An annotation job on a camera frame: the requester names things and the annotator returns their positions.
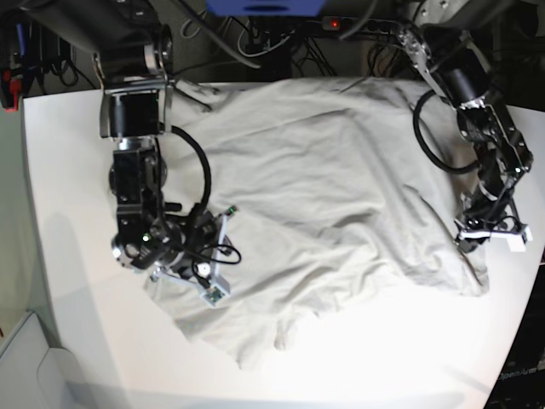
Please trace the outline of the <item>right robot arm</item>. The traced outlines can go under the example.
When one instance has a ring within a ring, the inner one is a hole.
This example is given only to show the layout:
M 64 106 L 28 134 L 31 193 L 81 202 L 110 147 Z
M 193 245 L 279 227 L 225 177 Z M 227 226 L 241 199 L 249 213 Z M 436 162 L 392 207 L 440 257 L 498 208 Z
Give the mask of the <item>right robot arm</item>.
M 120 265 L 195 289 L 208 302 L 231 292 L 221 265 L 242 257 L 226 234 L 229 208 L 209 211 L 212 174 L 204 150 L 170 121 L 173 40 L 148 1 L 17 1 L 37 23 L 93 56 L 100 82 L 100 136 L 116 142 L 109 182 L 117 200 L 112 254 Z M 204 174 L 201 199 L 184 212 L 165 200 L 159 137 L 179 136 Z

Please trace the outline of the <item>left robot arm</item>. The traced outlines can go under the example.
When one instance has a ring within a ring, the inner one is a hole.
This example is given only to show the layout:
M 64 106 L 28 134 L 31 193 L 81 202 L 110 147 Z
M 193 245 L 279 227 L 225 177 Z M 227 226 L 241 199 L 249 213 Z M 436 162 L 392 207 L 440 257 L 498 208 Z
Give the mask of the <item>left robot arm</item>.
M 399 46 L 430 88 L 416 103 L 412 119 L 422 151 L 451 175 L 477 174 L 473 191 L 462 195 L 455 219 L 455 242 L 466 253 L 487 239 L 504 239 L 513 252 L 524 251 L 532 240 L 513 196 L 522 177 L 531 171 L 533 155 L 502 92 L 492 84 L 491 64 L 471 36 L 510 6 L 509 1 L 449 1 L 446 18 L 420 22 L 402 18 L 395 31 Z M 421 113 L 434 96 L 455 111 L 460 136 L 476 155 L 471 164 L 448 165 L 425 142 Z

